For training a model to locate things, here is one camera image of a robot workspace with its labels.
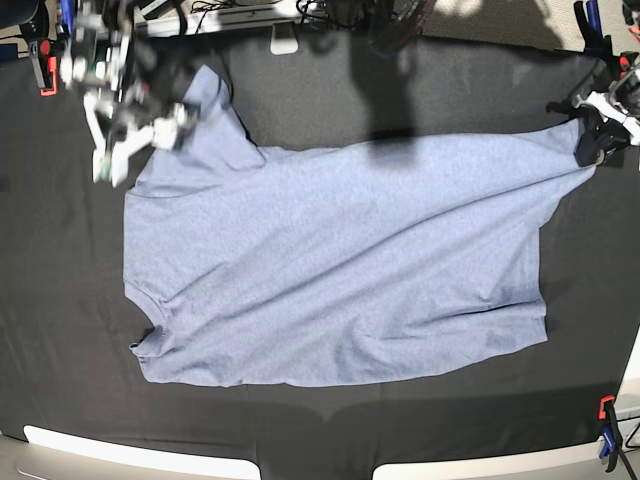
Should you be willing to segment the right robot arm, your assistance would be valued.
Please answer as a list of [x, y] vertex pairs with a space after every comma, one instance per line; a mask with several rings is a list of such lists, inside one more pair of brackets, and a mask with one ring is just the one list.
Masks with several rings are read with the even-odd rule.
[[135, 21], [137, 1], [79, 1], [59, 67], [64, 85], [82, 95], [99, 159], [140, 135], [172, 150], [192, 130], [199, 108], [180, 99], [174, 82], [190, 67], [157, 48]]

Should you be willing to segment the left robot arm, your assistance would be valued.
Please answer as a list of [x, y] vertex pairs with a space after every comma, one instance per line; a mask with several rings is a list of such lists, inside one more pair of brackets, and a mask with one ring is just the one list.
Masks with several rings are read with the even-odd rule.
[[598, 63], [565, 100], [547, 109], [582, 121], [576, 162], [599, 166], [614, 153], [639, 145], [639, 54], [613, 53], [611, 38], [602, 33], [596, 1], [576, 1], [573, 10], [585, 43], [583, 54]]

